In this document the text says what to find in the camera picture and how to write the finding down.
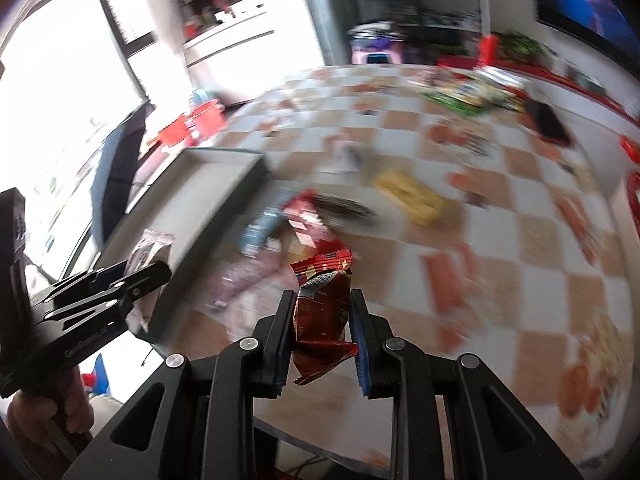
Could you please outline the person's left hand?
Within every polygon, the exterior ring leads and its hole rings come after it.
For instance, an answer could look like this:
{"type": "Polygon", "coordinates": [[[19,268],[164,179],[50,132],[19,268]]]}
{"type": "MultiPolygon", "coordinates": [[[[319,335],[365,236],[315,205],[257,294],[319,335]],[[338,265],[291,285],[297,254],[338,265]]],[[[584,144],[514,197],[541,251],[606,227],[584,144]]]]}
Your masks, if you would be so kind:
{"type": "MultiPolygon", "coordinates": [[[[67,430],[71,434],[88,432],[94,423],[94,413],[78,366],[58,378],[55,391],[62,396],[67,430]]],[[[6,414],[9,433],[25,450],[31,446],[55,454],[44,425],[57,412],[55,400],[19,391],[14,394],[6,414]]]]}

